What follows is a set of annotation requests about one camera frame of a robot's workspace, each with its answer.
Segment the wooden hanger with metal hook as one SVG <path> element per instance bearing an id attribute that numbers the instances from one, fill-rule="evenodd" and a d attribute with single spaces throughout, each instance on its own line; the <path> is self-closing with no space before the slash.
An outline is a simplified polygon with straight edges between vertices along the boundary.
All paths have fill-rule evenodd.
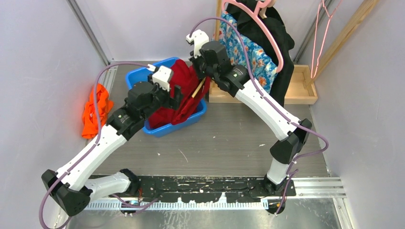
<path id="1" fill-rule="evenodd" d="M 205 81 L 206 81 L 206 77 L 204 77 L 200 83 L 198 84 L 198 86 L 196 87 L 195 91 L 192 93 L 191 98 L 192 99 L 201 99 L 202 95 L 203 95 L 203 89 L 204 89 L 204 85 L 205 85 Z"/>

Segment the red pleated skirt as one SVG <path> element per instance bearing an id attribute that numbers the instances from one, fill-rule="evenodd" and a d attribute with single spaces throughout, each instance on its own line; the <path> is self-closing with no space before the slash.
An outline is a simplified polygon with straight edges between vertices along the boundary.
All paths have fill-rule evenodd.
<path id="1" fill-rule="evenodd" d="M 152 129 L 162 127 L 167 124 L 178 125 L 185 122 L 192 114 L 196 112 L 199 102 L 210 89 L 211 79 L 207 77 L 201 99 L 192 99 L 191 95 L 200 83 L 201 79 L 197 77 L 193 66 L 188 66 L 185 61 L 177 59 L 171 66 L 174 75 L 170 86 L 174 89 L 175 85 L 181 87 L 183 99 L 178 110 L 160 108 L 149 119 L 149 126 Z"/>

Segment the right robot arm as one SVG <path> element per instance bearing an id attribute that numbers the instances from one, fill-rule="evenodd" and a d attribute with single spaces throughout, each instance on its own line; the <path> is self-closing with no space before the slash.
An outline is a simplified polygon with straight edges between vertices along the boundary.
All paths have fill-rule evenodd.
<path id="1" fill-rule="evenodd" d="M 218 41 L 187 41 L 193 46 L 190 61 L 199 78 L 209 77 L 217 86 L 247 105 L 275 134 L 277 141 L 270 148 L 273 159 L 264 178 L 264 187 L 277 196 L 286 187 L 287 170 L 308 139 L 312 123 L 290 114 L 266 94 L 257 80 L 250 79 L 248 69 L 232 65 L 225 46 Z"/>

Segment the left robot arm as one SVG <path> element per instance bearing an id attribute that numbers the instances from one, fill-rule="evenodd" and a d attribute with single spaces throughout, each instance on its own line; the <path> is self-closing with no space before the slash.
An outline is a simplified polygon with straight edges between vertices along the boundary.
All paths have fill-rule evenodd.
<path id="1" fill-rule="evenodd" d="M 95 139 L 57 171 L 48 169 L 42 174 L 49 195 L 70 217 L 78 215 L 99 198 L 119 193 L 128 197 L 137 195 L 140 181 L 129 169 L 96 179 L 90 176 L 141 130 L 153 113 L 162 107 L 178 109 L 182 98 L 179 85 L 164 88 L 159 83 L 135 83 L 128 91 L 124 105 L 107 119 Z"/>

